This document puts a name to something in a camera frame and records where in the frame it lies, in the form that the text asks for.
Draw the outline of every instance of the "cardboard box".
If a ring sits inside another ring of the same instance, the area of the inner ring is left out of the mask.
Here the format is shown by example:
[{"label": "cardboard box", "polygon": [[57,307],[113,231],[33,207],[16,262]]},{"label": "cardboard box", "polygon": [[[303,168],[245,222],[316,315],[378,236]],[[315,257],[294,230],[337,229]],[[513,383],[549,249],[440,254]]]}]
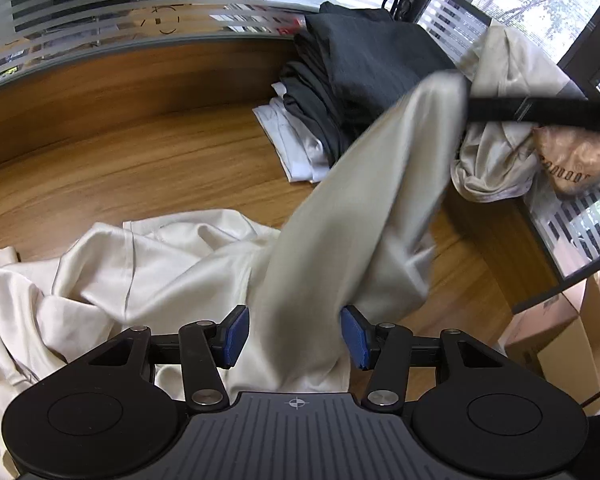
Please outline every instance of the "cardboard box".
[{"label": "cardboard box", "polygon": [[[578,402],[600,391],[600,290],[593,276],[517,314],[499,340],[507,356]],[[585,409],[600,413],[600,400]]]}]

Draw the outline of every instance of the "brown plastic bag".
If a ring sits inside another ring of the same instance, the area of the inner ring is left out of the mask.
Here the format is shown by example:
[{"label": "brown plastic bag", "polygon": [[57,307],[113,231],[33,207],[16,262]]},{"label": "brown plastic bag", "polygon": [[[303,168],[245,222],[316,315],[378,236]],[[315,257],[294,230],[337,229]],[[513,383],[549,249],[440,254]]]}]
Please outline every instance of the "brown plastic bag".
[{"label": "brown plastic bag", "polygon": [[540,162],[558,195],[573,196],[600,182],[600,133],[572,126],[532,130]]}]

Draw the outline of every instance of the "folded dark gray clothes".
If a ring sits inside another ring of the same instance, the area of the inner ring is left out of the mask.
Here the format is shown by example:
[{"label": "folded dark gray clothes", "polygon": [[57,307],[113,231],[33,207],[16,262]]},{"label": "folded dark gray clothes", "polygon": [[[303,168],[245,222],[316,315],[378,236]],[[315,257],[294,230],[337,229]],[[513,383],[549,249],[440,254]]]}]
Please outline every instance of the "folded dark gray clothes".
[{"label": "folded dark gray clothes", "polygon": [[324,3],[295,44],[302,63],[282,71],[285,108],[322,142],[330,164],[427,75],[455,68],[423,28],[384,9]]}]

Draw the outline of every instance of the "white fabric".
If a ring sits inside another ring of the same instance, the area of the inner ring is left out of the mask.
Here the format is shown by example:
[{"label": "white fabric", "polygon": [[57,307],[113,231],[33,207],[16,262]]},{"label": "white fabric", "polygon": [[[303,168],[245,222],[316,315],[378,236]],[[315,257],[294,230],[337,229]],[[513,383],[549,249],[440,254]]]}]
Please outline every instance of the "white fabric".
[{"label": "white fabric", "polygon": [[[448,183],[464,82],[439,73],[361,136],[281,232],[231,210],[97,223],[60,258],[0,251],[0,420],[20,391],[133,324],[175,333],[250,308],[227,391],[341,392],[349,357],[338,314],[397,321],[425,300],[427,233]],[[176,367],[158,386],[182,398]],[[15,475],[0,435],[0,479]]]},{"label": "white fabric", "polygon": [[321,182],[329,172],[329,163],[322,143],[297,117],[286,111],[282,97],[286,88],[274,83],[278,97],[268,105],[253,109],[262,129],[276,149],[289,182]]},{"label": "white fabric", "polygon": [[[459,63],[471,95],[555,96],[570,81],[541,48],[499,23]],[[539,169],[529,123],[470,124],[451,179],[465,199],[493,202],[525,194]]]}]

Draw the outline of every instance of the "blue gripper pad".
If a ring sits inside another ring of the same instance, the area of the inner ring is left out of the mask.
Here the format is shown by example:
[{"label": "blue gripper pad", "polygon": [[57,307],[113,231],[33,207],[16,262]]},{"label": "blue gripper pad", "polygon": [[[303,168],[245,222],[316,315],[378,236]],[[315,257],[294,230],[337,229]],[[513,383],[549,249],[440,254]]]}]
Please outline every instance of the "blue gripper pad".
[{"label": "blue gripper pad", "polygon": [[344,307],[340,311],[340,327],[342,338],[349,348],[349,354],[356,367],[363,370],[368,369],[370,354],[368,345],[366,344],[365,330],[358,324],[347,307]]},{"label": "blue gripper pad", "polygon": [[225,366],[229,368],[235,365],[248,336],[249,309],[245,308],[226,331],[226,342],[222,349]]}]

